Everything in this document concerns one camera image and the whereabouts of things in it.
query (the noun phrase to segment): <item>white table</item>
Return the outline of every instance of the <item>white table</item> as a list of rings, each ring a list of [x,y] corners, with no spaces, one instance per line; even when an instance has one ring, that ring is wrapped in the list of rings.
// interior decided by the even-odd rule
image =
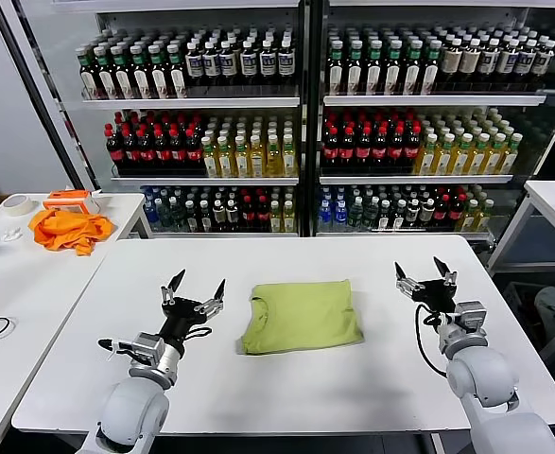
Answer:
[[[534,210],[539,211],[555,228],[555,182],[527,181],[525,189],[527,190],[527,196],[514,214],[511,224],[506,229],[488,262],[488,270],[491,275],[496,274],[502,269],[506,253],[511,249],[515,239]],[[506,267],[518,267],[522,271],[543,271],[547,268],[555,270],[555,262],[520,265],[511,265],[507,262]],[[540,351],[540,356],[546,363],[550,363],[555,359],[555,337]]]
[[[445,379],[422,360],[415,304],[395,288],[393,261],[435,278],[437,255],[460,272],[458,301],[479,299],[493,348],[519,372],[522,394],[555,424],[555,383],[477,257],[460,236],[155,239],[119,241],[62,329],[12,418],[22,430],[83,433],[127,358],[107,362],[101,338],[132,339],[164,322],[160,286],[186,269],[180,294],[205,300],[227,279],[225,308],[179,362],[163,434],[342,434],[469,428]],[[282,355],[238,355],[254,285],[350,279],[364,343]],[[438,338],[425,349],[441,368]]]
[[[45,195],[28,196],[38,202],[45,199]],[[34,212],[17,218],[0,207],[0,236],[14,227],[23,233],[10,243],[0,240],[0,316],[15,322],[0,340],[0,441],[27,385],[103,258],[119,237],[142,222],[143,201],[142,194],[100,196],[101,213],[115,231],[96,243],[91,256],[82,257],[73,250],[49,252],[33,241],[27,225],[41,209],[39,203]]]

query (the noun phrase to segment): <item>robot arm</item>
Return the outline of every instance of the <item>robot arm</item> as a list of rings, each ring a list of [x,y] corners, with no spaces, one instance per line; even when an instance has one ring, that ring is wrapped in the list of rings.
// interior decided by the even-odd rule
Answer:
[[[86,436],[79,454],[146,454],[164,425],[169,408],[165,391],[176,384],[177,364],[184,342],[207,336],[204,324],[222,310],[225,281],[205,303],[176,297],[184,270],[162,287],[165,322],[155,335],[139,333],[135,340],[102,339],[98,344],[131,358],[129,377],[113,387],[103,412]]]
[[[555,438],[546,422],[522,398],[518,375],[508,361],[487,346],[482,329],[487,310],[479,301],[454,303],[457,273],[435,257],[442,279],[417,282],[395,263],[397,287],[419,303],[416,337],[421,354],[437,373],[446,376],[470,422],[477,454],[555,454]],[[439,349],[448,361],[439,371],[420,343],[418,314],[429,312],[424,323],[439,334]]]

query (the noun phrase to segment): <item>table leg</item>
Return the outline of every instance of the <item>table leg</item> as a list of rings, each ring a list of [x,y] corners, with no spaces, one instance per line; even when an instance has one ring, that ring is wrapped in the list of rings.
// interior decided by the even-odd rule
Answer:
[[[514,214],[511,223],[509,224],[506,232],[497,243],[494,253],[489,258],[487,262],[487,271],[491,276],[497,272],[497,261],[498,259],[511,247],[512,243],[515,241],[517,235],[533,213],[533,205],[529,198],[529,194],[523,199],[521,206]]]

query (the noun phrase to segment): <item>white wall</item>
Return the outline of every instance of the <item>white wall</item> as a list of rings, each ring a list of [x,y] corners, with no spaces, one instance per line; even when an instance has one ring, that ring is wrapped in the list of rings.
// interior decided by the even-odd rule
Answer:
[[[0,34],[0,194],[70,184]]]

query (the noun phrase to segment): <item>orange cloth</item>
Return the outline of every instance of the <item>orange cloth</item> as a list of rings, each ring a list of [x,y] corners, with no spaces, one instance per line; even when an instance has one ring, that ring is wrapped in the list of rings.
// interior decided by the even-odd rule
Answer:
[[[74,248],[78,255],[90,255],[95,241],[107,239],[113,224],[100,215],[43,210],[29,222],[33,238],[49,251]]]

